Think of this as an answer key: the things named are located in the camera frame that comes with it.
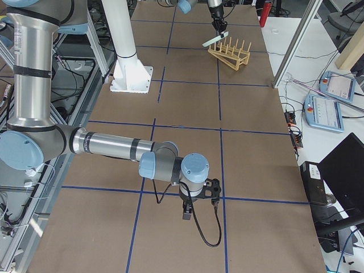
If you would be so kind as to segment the light green ceramic plate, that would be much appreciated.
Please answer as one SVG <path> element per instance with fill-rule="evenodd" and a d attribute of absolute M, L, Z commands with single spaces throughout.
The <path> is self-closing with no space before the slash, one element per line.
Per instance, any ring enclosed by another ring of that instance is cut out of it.
<path fill-rule="evenodd" d="M 228 31 L 225 31 L 222 34 L 217 35 L 214 38 L 211 38 L 210 40 L 206 41 L 205 43 L 202 44 L 203 47 L 208 47 L 211 46 L 212 44 L 219 42 L 220 40 L 226 38 L 229 35 Z"/>

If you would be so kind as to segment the wooden dish rack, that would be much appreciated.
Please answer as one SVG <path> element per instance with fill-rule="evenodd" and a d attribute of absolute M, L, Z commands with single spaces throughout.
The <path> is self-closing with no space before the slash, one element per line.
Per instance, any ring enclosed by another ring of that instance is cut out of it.
<path fill-rule="evenodd" d="M 245 48 L 245 40 L 241 45 L 238 42 L 237 39 L 235 44 L 231 44 L 231 38 L 228 41 L 225 38 L 223 41 L 210 45 L 208 52 L 233 70 L 238 71 L 241 65 L 249 63 L 251 54 L 251 43 Z"/>

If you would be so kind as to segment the red water bottle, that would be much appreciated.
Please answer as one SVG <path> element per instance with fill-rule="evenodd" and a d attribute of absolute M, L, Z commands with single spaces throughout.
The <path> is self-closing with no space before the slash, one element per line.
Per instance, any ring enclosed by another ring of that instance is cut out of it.
<path fill-rule="evenodd" d="M 267 18 L 270 14 L 271 11 L 271 7 L 272 7 L 272 1 L 265 1 L 263 8 L 262 8 L 262 12 L 260 14 L 260 19 L 259 19 L 259 24 L 260 26 L 263 28 L 266 24 Z"/>

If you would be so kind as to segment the black power strip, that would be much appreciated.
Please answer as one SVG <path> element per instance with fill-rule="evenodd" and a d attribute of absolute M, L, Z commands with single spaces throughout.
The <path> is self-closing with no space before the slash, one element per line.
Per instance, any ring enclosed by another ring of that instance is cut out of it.
<path fill-rule="evenodd" d="M 291 137 L 292 145 L 294 149 L 297 151 L 298 148 L 303 148 L 303 143 L 302 143 L 303 133 L 296 124 L 296 119 L 295 119 L 296 116 L 294 111 L 285 111 L 284 116 L 288 126 L 288 131 Z"/>

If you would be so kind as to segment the far teach pendant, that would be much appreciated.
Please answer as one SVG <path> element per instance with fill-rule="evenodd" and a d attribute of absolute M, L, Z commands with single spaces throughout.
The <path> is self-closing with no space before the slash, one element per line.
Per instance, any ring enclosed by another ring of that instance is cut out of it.
<path fill-rule="evenodd" d="M 352 103 L 356 79 L 338 72 L 326 71 L 319 81 L 320 91 L 342 101 Z"/>

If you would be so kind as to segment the teach pendant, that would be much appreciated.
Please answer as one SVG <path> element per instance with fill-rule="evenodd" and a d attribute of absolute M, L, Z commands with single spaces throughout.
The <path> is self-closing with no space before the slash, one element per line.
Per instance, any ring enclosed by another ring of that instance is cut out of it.
<path fill-rule="evenodd" d="M 352 103 L 356 79 L 338 72 L 326 71 L 319 81 L 320 91 L 342 101 Z"/>
<path fill-rule="evenodd" d="M 344 132 L 340 105 L 336 101 L 309 94 L 304 101 L 304 112 L 310 126 L 338 133 Z"/>

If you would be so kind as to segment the near teach pendant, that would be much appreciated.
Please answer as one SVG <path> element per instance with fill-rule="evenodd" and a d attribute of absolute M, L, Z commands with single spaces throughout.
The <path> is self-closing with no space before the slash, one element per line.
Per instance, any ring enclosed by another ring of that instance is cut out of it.
<path fill-rule="evenodd" d="M 340 105 L 336 101 L 309 94 L 304 101 L 304 112 L 310 126 L 338 133 L 344 132 Z"/>

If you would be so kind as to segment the black laptop computer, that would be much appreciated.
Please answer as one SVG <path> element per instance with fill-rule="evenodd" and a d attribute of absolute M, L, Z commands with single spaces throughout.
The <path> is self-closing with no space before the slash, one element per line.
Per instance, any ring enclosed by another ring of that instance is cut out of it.
<path fill-rule="evenodd" d="M 363 227 L 363 142 L 350 133 L 321 162 L 306 161 L 300 166 L 301 178 L 310 204 L 324 205 L 327 184 L 341 206 L 352 208 L 347 218 L 316 225 L 323 236 L 351 226 Z"/>

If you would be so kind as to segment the aluminium frame post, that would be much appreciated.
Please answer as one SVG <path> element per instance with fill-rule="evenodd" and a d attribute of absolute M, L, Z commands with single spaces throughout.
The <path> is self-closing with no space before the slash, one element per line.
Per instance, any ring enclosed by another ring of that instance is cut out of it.
<path fill-rule="evenodd" d="M 283 79 L 284 74 L 286 73 L 289 64 L 291 63 L 295 53 L 307 31 L 307 28 L 315 17 L 316 13 L 320 5 L 322 4 L 322 0 L 310 0 L 308 6 L 303 14 L 303 17 L 300 20 L 300 23 L 293 35 L 293 38 L 287 48 L 286 54 L 283 57 L 283 60 L 278 68 L 278 71 L 275 75 L 275 78 L 272 82 L 272 87 L 277 88 L 280 82 Z"/>

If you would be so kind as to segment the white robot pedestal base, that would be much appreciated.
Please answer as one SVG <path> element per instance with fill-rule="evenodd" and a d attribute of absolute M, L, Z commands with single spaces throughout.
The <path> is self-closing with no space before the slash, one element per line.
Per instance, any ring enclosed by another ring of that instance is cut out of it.
<path fill-rule="evenodd" d="M 126 1 L 102 1 L 117 62 L 111 82 L 112 92 L 148 93 L 153 67 L 138 59 Z"/>

